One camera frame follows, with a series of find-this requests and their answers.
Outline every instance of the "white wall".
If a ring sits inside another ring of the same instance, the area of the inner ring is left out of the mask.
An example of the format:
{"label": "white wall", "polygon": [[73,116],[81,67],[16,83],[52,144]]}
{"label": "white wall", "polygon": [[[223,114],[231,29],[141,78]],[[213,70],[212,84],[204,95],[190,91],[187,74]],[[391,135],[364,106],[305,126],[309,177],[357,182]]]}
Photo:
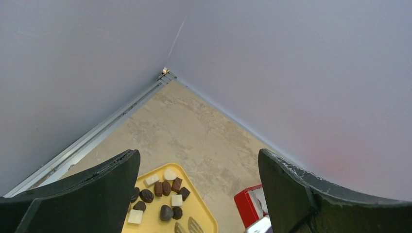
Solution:
{"label": "white wall", "polygon": [[189,0],[0,3],[0,195],[154,83]]}
{"label": "white wall", "polygon": [[412,200],[411,12],[407,0],[197,1],[167,67],[304,169]]}

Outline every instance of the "chocolate bonbon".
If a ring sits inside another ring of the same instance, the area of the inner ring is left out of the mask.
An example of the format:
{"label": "chocolate bonbon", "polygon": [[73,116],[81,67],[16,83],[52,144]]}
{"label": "chocolate bonbon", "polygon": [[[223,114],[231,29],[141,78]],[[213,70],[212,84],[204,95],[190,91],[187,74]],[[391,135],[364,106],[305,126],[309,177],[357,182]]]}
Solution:
{"label": "chocolate bonbon", "polygon": [[135,187],[132,191],[130,202],[135,202],[137,198],[139,197],[139,194],[140,194],[140,189],[138,187]]}
{"label": "chocolate bonbon", "polygon": [[162,205],[160,208],[160,220],[169,221],[173,217],[173,210],[168,205]]}
{"label": "chocolate bonbon", "polygon": [[146,210],[146,204],[143,201],[138,201],[134,206],[133,206],[134,210],[141,210],[141,211],[145,211]]}
{"label": "chocolate bonbon", "polygon": [[161,197],[163,195],[163,185],[159,181],[154,184],[154,195],[156,197]]}
{"label": "chocolate bonbon", "polygon": [[182,185],[182,179],[180,179],[179,177],[177,177],[176,179],[174,179],[173,183],[172,183],[172,191],[173,192],[179,192],[180,190],[180,185]]}
{"label": "chocolate bonbon", "polygon": [[128,223],[140,224],[143,217],[143,211],[131,210],[129,213]]}
{"label": "chocolate bonbon", "polygon": [[182,210],[182,208],[176,206],[176,207],[173,207],[172,210],[173,210],[173,219],[178,220],[178,219],[181,219],[181,218],[182,218],[182,216],[183,216],[183,210]]}
{"label": "chocolate bonbon", "polygon": [[172,206],[182,206],[182,205],[183,205],[182,195],[180,194],[172,195]]}
{"label": "chocolate bonbon", "polygon": [[153,195],[153,193],[149,189],[143,189],[140,192],[140,198],[145,203],[151,203],[153,201],[153,199],[155,198],[155,196]]}
{"label": "chocolate bonbon", "polygon": [[163,195],[168,196],[170,192],[172,191],[172,187],[170,186],[170,183],[168,181],[162,182],[162,188],[163,188]]}
{"label": "chocolate bonbon", "polygon": [[190,195],[190,191],[186,187],[183,187],[177,194],[182,195],[183,201],[186,201],[186,198]]}
{"label": "chocolate bonbon", "polygon": [[157,174],[150,176],[144,180],[144,183],[147,187],[159,181],[159,176]]}
{"label": "chocolate bonbon", "polygon": [[165,170],[165,173],[163,173],[163,178],[165,178],[165,180],[167,181],[172,181],[176,179],[176,177],[176,173],[169,168]]}

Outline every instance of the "concrete floor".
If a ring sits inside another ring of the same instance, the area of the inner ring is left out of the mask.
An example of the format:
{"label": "concrete floor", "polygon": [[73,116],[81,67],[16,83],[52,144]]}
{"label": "concrete floor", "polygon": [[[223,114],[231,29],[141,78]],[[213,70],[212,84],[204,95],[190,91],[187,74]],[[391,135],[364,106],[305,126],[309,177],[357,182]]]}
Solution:
{"label": "concrete floor", "polygon": [[180,164],[215,216],[219,232],[244,226],[233,197],[260,184],[258,151],[265,144],[172,81],[137,110],[64,177],[93,167],[126,149],[141,154],[139,174]]}

